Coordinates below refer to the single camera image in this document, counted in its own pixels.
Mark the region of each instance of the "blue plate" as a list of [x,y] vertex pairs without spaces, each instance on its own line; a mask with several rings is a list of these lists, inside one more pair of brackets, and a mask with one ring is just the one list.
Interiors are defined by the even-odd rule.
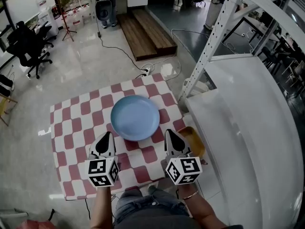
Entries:
[[113,129],[126,140],[140,141],[152,136],[159,123],[159,110],[146,97],[138,95],[124,97],[111,111]]

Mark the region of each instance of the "red object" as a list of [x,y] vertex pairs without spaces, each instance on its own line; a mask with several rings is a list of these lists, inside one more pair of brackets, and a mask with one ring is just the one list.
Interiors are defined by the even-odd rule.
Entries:
[[16,229],[56,229],[56,227],[50,221],[39,222],[28,219]]

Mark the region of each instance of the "dark floor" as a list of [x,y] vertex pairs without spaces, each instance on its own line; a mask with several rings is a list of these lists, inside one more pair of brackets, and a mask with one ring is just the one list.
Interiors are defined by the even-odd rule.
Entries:
[[[173,6],[172,4],[151,4],[148,5],[148,9],[153,12],[161,22],[169,29],[184,29],[190,30],[200,33],[210,34],[210,31],[203,27],[206,15],[209,9],[210,2],[206,1],[206,6],[204,4],[194,4],[192,7],[178,8],[177,6]],[[229,25],[228,29],[231,30],[237,22]],[[228,46],[230,48],[235,48],[233,50],[236,53],[249,53],[251,50],[251,46],[249,45],[249,39],[247,37],[240,36],[241,34],[250,31],[250,26],[243,22],[239,28],[235,31],[237,34],[232,34],[227,40],[226,43],[230,43]],[[205,35],[186,32],[186,31],[173,31],[174,35],[181,41],[181,43],[187,48],[189,53],[198,61],[208,38]],[[259,39],[255,38],[251,45],[254,47],[259,42]],[[273,41],[268,42],[267,46],[272,48],[274,45]],[[232,54],[233,52],[226,48],[223,44],[220,44],[218,49],[216,50],[216,55],[224,55],[224,54]],[[294,87],[290,87],[291,82],[285,83],[287,81],[287,77],[289,75],[286,72],[284,75],[281,75],[282,72],[285,70],[284,66],[281,65],[281,68],[277,72],[274,79],[277,83],[279,83],[279,87],[282,92],[285,90],[288,91],[289,96],[287,97],[287,103],[290,107],[291,113],[294,117],[295,124],[297,130],[299,132],[299,137],[303,149],[303,153],[305,154],[305,99],[304,94],[302,93],[298,97],[292,97],[294,93],[297,92],[300,85],[296,85]]]

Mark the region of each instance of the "white curved panel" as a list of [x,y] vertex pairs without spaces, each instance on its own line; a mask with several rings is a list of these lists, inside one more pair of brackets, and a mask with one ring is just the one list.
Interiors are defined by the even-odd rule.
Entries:
[[297,129],[284,96],[257,57],[209,62],[205,69],[245,139],[258,181],[263,228],[290,227],[299,213],[304,174]]

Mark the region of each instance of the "table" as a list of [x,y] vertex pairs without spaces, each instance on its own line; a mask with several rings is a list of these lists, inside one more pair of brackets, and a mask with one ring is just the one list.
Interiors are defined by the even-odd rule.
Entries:
[[[149,138],[131,142],[118,136],[110,123],[113,106],[128,95],[150,98],[159,108],[160,125]],[[90,145],[112,131],[120,166],[112,193],[142,187],[163,177],[164,132],[185,127],[173,93],[161,74],[137,78],[86,93],[51,106],[51,142],[58,179],[66,200],[92,198],[94,188],[85,174]]]
[[[223,43],[225,42],[225,40],[227,40],[233,34],[233,32],[240,26],[240,24],[243,21],[245,21],[246,23],[248,23],[250,26],[252,26],[255,29],[255,34],[250,39],[249,43],[251,43],[251,41],[255,38],[255,36],[257,34],[259,34],[260,36],[263,36],[266,33],[267,29],[268,29],[260,21],[258,21],[256,19],[253,19],[253,18],[251,18],[249,16],[245,16],[245,17],[242,17],[242,19],[237,23],[237,25],[235,25],[234,28],[226,35],[226,37],[223,39]],[[269,37],[269,39],[272,40],[272,41],[275,41],[275,42],[279,42],[279,39],[274,34],[272,34]]]

